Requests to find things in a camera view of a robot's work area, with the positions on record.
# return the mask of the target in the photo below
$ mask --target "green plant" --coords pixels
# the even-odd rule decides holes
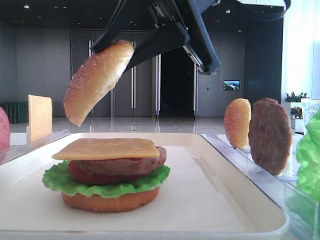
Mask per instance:
[[[291,116],[293,116],[293,119],[302,119],[302,108],[301,107],[292,107],[290,109]]]
[[[287,103],[301,103],[301,99],[308,99],[307,95],[308,93],[304,93],[303,91],[299,93],[299,95],[296,95],[293,91],[291,95],[289,95],[288,93],[286,94],[285,101]]]

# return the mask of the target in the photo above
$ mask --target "lettuce leaf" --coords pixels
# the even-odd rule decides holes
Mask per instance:
[[[169,167],[161,166],[153,170],[149,175],[134,181],[106,185],[87,185],[79,183],[69,174],[69,162],[63,161],[45,170],[42,182],[46,188],[52,191],[63,192],[69,196],[82,194],[86,197],[100,195],[103,198],[117,198],[124,194],[154,190],[164,183],[170,172]]]
[[[307,134],[298,142],[296,160],[301,163],[297,186],[320,201],[320,110],[306,126]]]

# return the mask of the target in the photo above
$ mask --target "gray wall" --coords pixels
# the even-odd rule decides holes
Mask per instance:
[[[17,100],[16,30],[0,21],[0,103]]]
[[[245,35],[210,32],[221,65],[214,75],[198,75],[198,117],[223,117],[229,103],[244,95]],[[224,81],[240,81],[239,91],[225,91]]]
[[[245,35],[244,97],[281,103],[283,20],[260,24]]]
[[[70,73],[68,29],[16,29],[17,99],[50,97],[53,116],[65,116],[63,100]]]

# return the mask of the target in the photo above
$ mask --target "ceiling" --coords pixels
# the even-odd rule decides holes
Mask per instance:
[[[68,28],[102,30],[112,16],[118,0],[0,0],[0,19],[17,28]],[[250,5],[265,13],[279,12],[281,7]],[[209,32],[238,32],[259,24],[247,18],[233,5],[209,7],[202,14]],[[129,23],[128,31],[151,31],[154,22],[148,11]]]

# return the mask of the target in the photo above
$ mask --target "cheese slice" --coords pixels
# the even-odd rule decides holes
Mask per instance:
[[[112,160],[155,158],[159,151],[151,140],[141,138],[79,138],[52,156],[56,160]]]
[[[33,142],[52,133],[52,99],[28,95],[29,141]]]

